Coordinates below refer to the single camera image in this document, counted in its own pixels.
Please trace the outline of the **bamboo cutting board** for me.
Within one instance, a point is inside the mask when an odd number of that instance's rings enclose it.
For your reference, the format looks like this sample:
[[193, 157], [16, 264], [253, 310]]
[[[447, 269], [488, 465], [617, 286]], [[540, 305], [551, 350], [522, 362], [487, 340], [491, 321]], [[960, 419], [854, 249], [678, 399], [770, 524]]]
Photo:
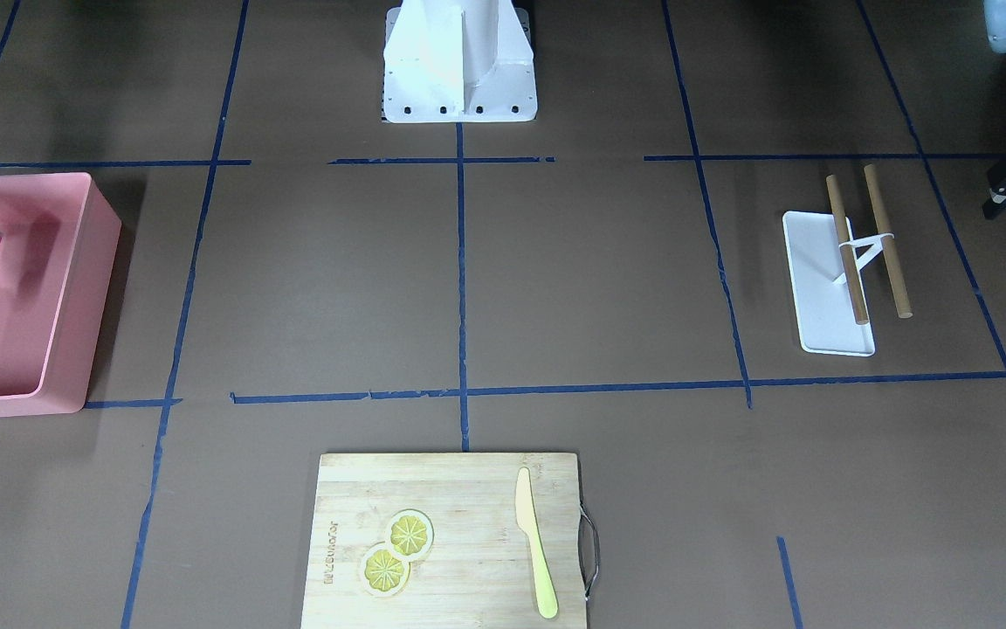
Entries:
[[[540, 617], [516, 474], [530, 471], [536, 521], [559, 613]], [[325, 453], [315, 486], [303, 628], [586, 628], [582, 498], [573, 453]], [[363, 554], [384, 526], [422, 510], [434, 542], [403, 592], [369, 596]]]

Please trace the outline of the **pink plastic bin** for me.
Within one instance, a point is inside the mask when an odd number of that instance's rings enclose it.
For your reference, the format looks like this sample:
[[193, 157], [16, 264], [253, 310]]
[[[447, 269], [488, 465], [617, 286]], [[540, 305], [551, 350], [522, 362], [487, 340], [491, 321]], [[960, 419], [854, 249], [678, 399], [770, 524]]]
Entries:
[[83, 172], [0, 176], [0, 417], [83, 407], [121, 228]]

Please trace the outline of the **lemon slice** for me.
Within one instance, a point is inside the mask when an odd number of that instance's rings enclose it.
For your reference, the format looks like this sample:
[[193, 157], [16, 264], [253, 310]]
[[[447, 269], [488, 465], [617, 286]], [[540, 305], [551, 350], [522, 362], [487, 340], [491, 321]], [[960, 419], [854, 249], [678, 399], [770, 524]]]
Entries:
[[411, 562], [403, 560], [387, 544], [376, 544], [361, 557], [358, 576], [361, 588], [369, 596], [390, 598], [403, 592], [411, 571]]
[[434, 525], [431, 518], [418, 509], [396, 511], [384, 526], [387, 551], [400, 561], [414, 563], [422, 560], [434, 545]]

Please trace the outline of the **yellow plastic knife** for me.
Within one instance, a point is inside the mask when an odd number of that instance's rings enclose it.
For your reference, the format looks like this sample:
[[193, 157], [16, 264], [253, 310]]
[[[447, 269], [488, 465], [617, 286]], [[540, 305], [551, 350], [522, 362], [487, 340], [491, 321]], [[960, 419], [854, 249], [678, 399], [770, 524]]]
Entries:
[[516, 524], [527, 538], [528, 557], [530, 557], [532, 574], [534, 574], [536, 609], [538, 609], [540, 617], [554, 619], [559, 613], [559, 602], [556, 600], [554, 580], [552, 580], [546, 553], [542, 546], [541, 533], [538, 521], [536, 521], [534, 490], [531, 485], [530, 471], [527, 468], [520, 468], [516, 473], [514, 509]]

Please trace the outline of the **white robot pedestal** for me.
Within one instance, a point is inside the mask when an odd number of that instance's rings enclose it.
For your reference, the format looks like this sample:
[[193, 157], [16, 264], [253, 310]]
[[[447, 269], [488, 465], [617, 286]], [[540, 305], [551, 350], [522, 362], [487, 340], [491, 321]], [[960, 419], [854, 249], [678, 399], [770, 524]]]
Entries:
[[381, 115], [388, 123], [535, 119], [531, 1], [403, 1], [386, 13]]

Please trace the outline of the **white rack tray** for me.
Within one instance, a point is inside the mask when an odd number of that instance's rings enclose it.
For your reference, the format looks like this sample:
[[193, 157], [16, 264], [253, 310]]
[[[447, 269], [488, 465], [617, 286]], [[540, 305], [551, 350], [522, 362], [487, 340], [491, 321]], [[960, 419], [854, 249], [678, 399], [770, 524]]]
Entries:
[[871, 325], [855, 322], [833, 215], [787, 211], [782, 226], [800, 347], [815, 354], [873, 355]]

